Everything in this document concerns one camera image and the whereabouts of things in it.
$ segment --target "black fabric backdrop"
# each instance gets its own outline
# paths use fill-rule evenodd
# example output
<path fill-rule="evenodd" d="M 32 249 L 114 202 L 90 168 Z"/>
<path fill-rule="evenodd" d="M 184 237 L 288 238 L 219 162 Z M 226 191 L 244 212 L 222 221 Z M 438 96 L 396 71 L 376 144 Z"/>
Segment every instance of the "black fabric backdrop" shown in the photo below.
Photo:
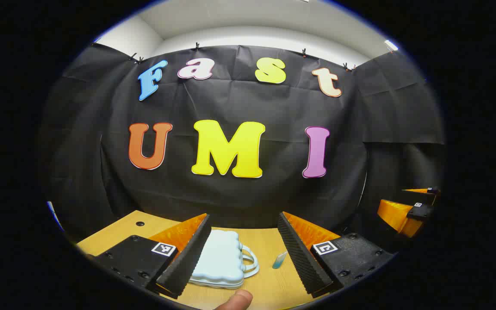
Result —
<path fill-rule="evenodd" d="M 215 61 L 213 76 L 179 79 L 195 58 Z M 262 57 L 281 59 L 282 84 L 258 82 Z M 157 92 L 140 102 L 140 73 L 165 59 Z M 327 67 L 342 96 L 319 89 L 311 71 Z M 79 241 L 133 210 L 172 220 L 201 213 L 219 227 L 276 227 L 290 212 L 335 232 L 348 225 L 371 241 L 381 198 L 401 188 L 441 186 L 443 124 L 439 105 L 418 69 L 401 53 L 386 53 L 352 72 L 292 51 L 254 46 L 202 47 L 140 64 L 110 47 L 88 47 L 51 90 L 37 140 L 39 178 L 63 228 Z M 242 122 L 266 126 L 259 179 L 217 171 L 195 175 L 196 121 L 219 122 L 230 139 Z M 165 159 L 155 170 L 130 163 L 131 124 L 169 122 Z M 330 131 L 322 178 L 305 179 L 308 126 Z M 154 151 L 154 131 L 143 153 Z"/>

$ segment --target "white ceiling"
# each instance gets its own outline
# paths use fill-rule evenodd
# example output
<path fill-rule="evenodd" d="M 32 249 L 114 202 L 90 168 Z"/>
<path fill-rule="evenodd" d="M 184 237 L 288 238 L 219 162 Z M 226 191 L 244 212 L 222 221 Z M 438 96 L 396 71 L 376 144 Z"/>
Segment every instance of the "white ceiling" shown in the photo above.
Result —
<path fill-rule="evenodd" d="M 209 28 L 267 26 L 323 37 L 368 58 L 388 51 L 382 34 L 324 0 L 166 0 L 139 15 L 164 40 Z"/>

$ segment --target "wooden table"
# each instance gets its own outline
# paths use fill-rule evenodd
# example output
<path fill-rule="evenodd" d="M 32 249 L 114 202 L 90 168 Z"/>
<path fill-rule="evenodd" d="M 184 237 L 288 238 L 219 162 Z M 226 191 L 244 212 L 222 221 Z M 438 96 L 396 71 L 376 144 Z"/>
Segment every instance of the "wooden table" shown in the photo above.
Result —
<path fill-rule="evenodd" d="M 144 222 L 144 226 L 137 226 L 136 222 L 139 221 Z M 77 245 L 85 253 L 97 256 L 132 234 L 149 238 L 178 223 L 174 220 L 134 211 L 85 238 Z M 311 302 L 326 295 L 312 298 L 310 294 L 305 292 L 289 255 L 286 256 L 279 269 L 271 267 L 277 255 L 286 251 L 277 228 L 212 227 L 212 229 L 237 232 L 240 242 L 254 252 L 260 263 L 260 271 L 252 277 L 244 279 L 244 284 L 241 287 L 254 296 L 248 310 L 282 310 Z M 232 294 L 234 294 L 234 290 L 188 283 L 183 294 L 177 300 L 162 296 L 194 308 L 213 310 L 219 304 L 226 302 Z"/>

